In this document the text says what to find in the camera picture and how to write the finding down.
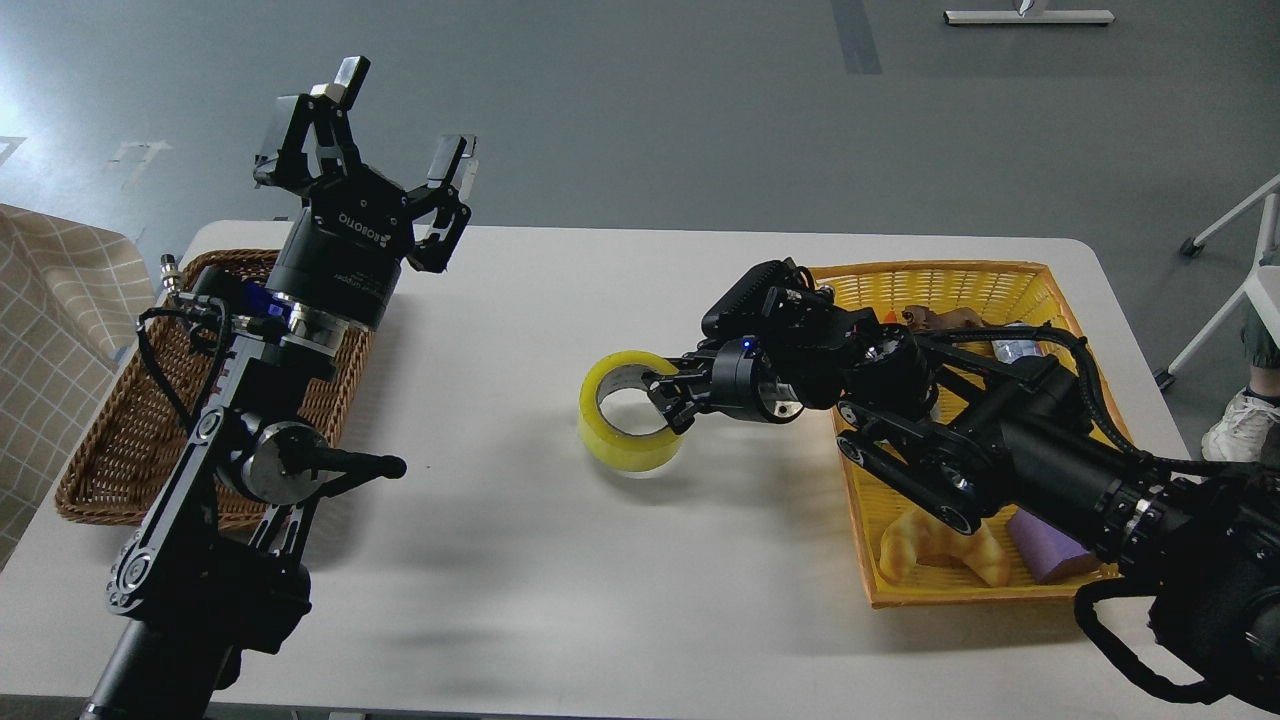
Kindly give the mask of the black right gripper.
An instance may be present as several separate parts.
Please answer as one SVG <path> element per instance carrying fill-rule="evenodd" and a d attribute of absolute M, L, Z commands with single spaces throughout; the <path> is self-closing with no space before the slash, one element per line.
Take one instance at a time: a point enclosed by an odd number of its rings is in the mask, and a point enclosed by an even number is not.
<path fill-rule="evenodd" d="M 660 414 L 677 436 L 699 414 L 723 414 L 741 421 L 790 423 L 803 411 L 792 387 L 780 379 L 756 340 L 707 340 L 690 352 L 691 363 L 673 370 L 645 372 L 645 391 L 660 397 Z"/>

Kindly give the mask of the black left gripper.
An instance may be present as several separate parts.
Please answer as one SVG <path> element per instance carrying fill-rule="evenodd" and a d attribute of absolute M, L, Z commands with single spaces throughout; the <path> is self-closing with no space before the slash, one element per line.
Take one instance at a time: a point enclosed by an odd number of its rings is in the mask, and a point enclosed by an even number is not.
<path fill-rule="evenodd" d="M 428 178 L 408 192 L 369 170 L 348 114 L 370 67 L 366 56 L 348 56 L 333 81 L 278 97 L 253 156 L 253 182 L 303 201 L 268 290 L 376 331 L 406 256 L 416 272 L 445 272 L 471 218 L 457 174 L 474 159 L 476 137 L 443 135 Z M 431 225 L 415 242 L 412 224 L 421 217 Z"/>

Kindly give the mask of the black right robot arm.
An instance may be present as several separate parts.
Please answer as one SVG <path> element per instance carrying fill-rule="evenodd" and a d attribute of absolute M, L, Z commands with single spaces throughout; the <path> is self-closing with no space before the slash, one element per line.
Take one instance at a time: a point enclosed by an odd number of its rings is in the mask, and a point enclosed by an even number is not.
<path fill-rule="evenodd" d="M 673 433 L 708 413 L 783 424 L 836 409 L 841 454 L 946 527 L 973 536 L 1014 505 L 1115 564 L 1074 614 L 1134 685 L 1277 711 L 1277 470 L 1134 446 L 1084 338 L 1047 323 L 914 331 L 791 259 L 748 270 L 701 333 L 640 374 Z"/>

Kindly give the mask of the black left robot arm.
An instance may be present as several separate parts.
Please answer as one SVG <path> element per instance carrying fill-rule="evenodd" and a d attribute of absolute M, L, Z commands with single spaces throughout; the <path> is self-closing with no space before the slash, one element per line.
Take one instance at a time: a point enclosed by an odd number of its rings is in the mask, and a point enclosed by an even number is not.
<path fill-rule="evenodd" d="M 362 160 L 349 111 L 370 65 L 348 56 L 275 101 L 253 181 L 302 213 L 264 287 L 204 274 L 137 320 L 187 441 L 111 566 L 105 605 L 128 623 L 83 719 L 205 717 L 242 653 L 276 653 L 310 611 L 319 503 L 406 473 L 401 457 L 335 448 L 301 414 L 348 333 L 380 325 L 402 266 L 444 272 L 471 217 L 454 182 L 471 136 L 443 136 L 411 190 Z"/>

